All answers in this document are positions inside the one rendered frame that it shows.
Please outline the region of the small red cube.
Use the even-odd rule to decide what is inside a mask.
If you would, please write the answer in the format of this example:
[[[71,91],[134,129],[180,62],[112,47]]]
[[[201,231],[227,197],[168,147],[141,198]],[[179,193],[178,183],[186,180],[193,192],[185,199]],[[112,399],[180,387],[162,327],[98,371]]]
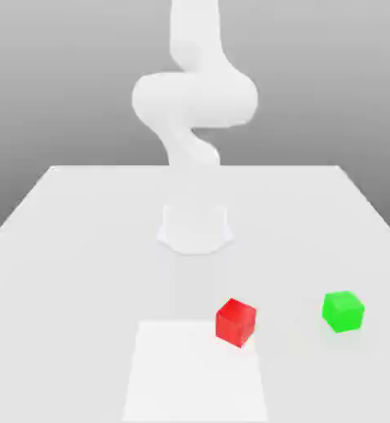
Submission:
[[[257,310],[230,298],[216,313],[216,336],[242,348],[254,333]]]

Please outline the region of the small green cube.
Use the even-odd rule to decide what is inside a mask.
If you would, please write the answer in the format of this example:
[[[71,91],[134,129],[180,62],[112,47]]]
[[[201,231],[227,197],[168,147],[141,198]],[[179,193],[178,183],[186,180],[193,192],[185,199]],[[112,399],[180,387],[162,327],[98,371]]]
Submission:
[[[351,291],[328,292],[322,304],[322,317],[335,333],[358,330],[365,306]]]

